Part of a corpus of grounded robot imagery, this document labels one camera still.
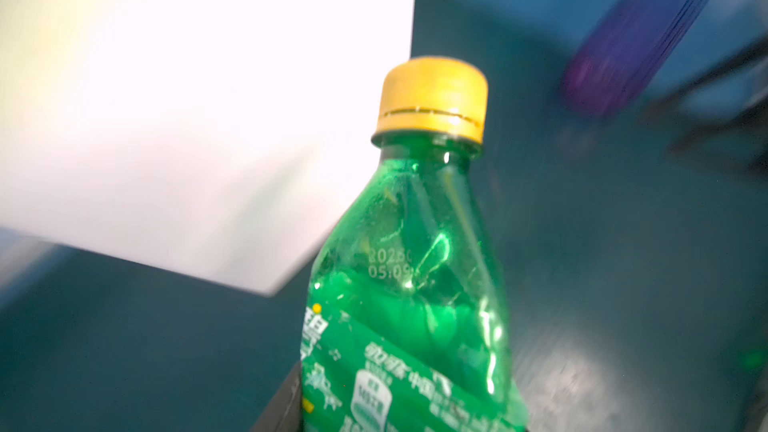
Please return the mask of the green plastic bottle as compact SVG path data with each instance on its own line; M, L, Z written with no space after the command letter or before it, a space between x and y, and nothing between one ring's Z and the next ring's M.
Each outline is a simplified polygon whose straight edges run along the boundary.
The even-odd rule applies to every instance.
M411 59L386 76L378 166L321 248L301 344L307 431L523 431L501 266L469 182L488 84Z

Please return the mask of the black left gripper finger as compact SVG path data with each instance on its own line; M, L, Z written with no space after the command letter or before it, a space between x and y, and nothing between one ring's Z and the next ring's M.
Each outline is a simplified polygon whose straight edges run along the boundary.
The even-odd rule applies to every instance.
M302 432L301 363L297 362L251 427L252 432Z

